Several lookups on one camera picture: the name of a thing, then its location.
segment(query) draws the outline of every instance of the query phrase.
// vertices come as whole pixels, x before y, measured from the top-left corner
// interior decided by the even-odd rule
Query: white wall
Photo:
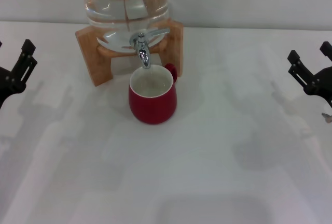
[[[187,26],[332,30],[332,0],[169,0]],[[83,0],[0,0],[0,20],[86,22]]]

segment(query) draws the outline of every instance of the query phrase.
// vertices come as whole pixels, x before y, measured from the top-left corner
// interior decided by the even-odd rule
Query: white tabletop
[[[150,126],[128,107],[138,58],[95,88],[83,27],[0,23],[0,66],[26,38],[38,61],[0,111],[0,222],[332,223],[332,110],[287,60],[296,49],[313,73],[331,66],[319,47],[332,32],[186,28],[178,109]]]

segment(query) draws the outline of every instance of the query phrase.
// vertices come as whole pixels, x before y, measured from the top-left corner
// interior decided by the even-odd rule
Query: faucet
[[[130,45],[131,45],[131,47],[134,48],[134,50],[136,50],[137,55],[139,56],[139,58],[142,61],[143,68],[148,69],[151,67],[151,54],[150,54],[150,49],[149,49],[149,40],[152,37],[160,36],[160,35],[167,34],[170,32],[171,32],[171,30],[169,28],[160,29],[160,30],[151,31],[147,34],[137,33],[130,38]]]

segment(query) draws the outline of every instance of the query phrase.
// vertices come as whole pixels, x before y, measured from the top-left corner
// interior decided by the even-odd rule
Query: mug handle
[[[165,68],[166,68],[169,72],[171,72],[171,74],[172,74],[172,76],[173,76],[174,83],[176,83],[176,81],[177,81],[177,77],[178,77],[178,76],[177,76],[177,69],[176,69],[175,65],[169,63],[169,64],[167,64],[167,65],[165,66]]]

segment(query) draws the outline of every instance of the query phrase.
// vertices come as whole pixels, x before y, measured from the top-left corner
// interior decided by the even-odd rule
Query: wooden dispenser stand
[[[172,63],[176,66],[178,75],[182,75],[183,70],[183,25],[168,19],[159,22],[153,27],[159,29],[170,28],[170,34],[167,34],[162,41],[150,47],[150,53],[158,53],[163,66]],[[136,53],[115,52],[101,46],[98,41],[103,39],[103,33],[99,32],[92,26],[86,27],[75,33],[78,44],[81,48],[85,63],[88,67],[90,77],[97,87],[113,79],[111,71],[112,58],[137,56]]]

